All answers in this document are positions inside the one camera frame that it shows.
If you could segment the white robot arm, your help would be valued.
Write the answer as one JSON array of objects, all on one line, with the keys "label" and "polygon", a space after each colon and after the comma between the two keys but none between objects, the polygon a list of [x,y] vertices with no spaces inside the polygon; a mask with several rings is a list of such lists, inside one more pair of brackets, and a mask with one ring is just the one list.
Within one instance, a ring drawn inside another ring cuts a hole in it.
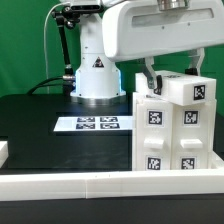
[{"label": "white robot arm", "polygon": [[153,58],[187,51],[198,75],[204,49],[224,43],[222,0],[60,0],[69,27],[80,26],[81,65],[73,98],[96,104],[124,94],[117,62],[141,59],[148,86],[159,90]]}]

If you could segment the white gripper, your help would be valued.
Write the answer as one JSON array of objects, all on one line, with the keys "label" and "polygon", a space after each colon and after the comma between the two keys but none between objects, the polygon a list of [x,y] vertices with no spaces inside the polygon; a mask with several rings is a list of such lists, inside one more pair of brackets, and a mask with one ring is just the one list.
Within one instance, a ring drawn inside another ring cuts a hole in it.
[{"label": "white gripper", "polygon": [[162,11],[157,0],[124,1],[104,13],[102,35],[110,60],[146,57],[143,74],[148,88],[160,95],[162,76],[154,71],[152,56],[190,50],[185,73],[200,76],[202,47],[224,43],[224,4],[222,0],[190,0],[186,9]]}]

